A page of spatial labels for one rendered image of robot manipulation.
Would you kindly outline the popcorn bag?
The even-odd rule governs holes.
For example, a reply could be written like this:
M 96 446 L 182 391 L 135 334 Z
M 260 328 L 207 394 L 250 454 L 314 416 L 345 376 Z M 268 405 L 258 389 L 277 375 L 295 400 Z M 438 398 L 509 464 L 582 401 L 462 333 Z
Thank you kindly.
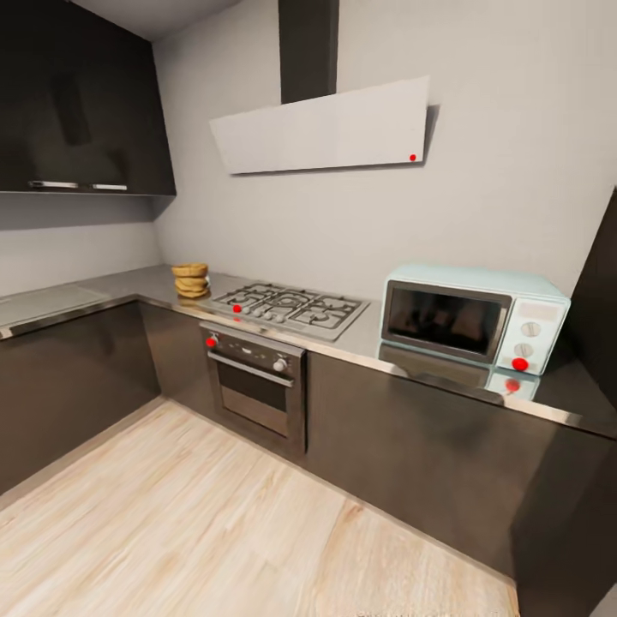
M 172 268 L 176 276 L 176 292 L 186 297 L 203 297 L 210 291 L 208 265 L 203 263 L 181 264 Z

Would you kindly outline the microwave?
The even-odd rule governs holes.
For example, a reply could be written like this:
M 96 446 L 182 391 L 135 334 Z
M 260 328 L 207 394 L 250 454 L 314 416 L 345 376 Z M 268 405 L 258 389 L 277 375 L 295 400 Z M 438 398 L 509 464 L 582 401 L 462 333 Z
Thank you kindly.
M 402 261 L 380 339 L 541 376 L 570 301 L 540 273 Z

